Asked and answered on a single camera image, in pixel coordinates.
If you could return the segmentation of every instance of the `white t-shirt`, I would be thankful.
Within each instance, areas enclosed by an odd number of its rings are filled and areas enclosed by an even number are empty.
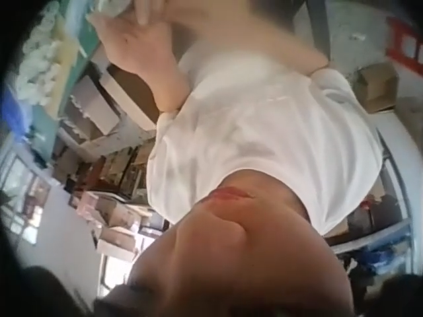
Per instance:
[[[147,167],[149,202],[171,223],[228,175],[249,169],[290,187],[324,235],[374,185],[377,132],[339,72],[309,78],[234,53],[188,74],[192,94],[179,113],[160,116]]]

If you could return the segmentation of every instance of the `person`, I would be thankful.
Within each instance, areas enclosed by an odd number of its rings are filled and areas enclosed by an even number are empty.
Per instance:
[[[148,198],[173,225],[104,302],[146,316],[352,316],[322,235],[368,194],[382,154],[348,81],[247,0],[170,0],[153,16],[88,17],[110,61],[151,88]],[[169,21],[199,39],[179,64]]]

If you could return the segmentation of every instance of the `skin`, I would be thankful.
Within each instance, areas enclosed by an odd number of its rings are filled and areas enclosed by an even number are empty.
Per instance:
[[[258,51],[304,75],[328,65],[323,54],[254,17],[246,0],[170,0],[163,18],[218,48]],[[190,87],[163,19],[140,26],[129,12],[89,20],[110,61],[144,79],[160,111],[180,109]],[[197,202],[135,263],[129,284],[155,294],[149,316],[230,316],[235,307],[271,306],[298,315],[352,315],[343,267],[285,184],[242,170],[219,188],[223,192]]]

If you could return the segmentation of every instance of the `concrete floor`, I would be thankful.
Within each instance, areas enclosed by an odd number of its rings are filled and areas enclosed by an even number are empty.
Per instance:
[[[327,0],[328,21],[332,44],[332,64],[351,81],[354,73],[366,65],[385,61],[389,40],[386,18],[390,15],[360,3]],[[297,33],[312,41],[307,8],[303,6],[295,18]],[[363,40],[354,39],[354,35]],[[399,98],[415,97],[423,101],[423,77],[395,63],[399,72]]]

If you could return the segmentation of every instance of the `lips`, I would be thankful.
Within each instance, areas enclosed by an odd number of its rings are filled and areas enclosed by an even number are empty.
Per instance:
[[[235,187],[218,188],[204,198],[201,202],[209,200],[239,200],[243,198],[252,198],[248,193]]]

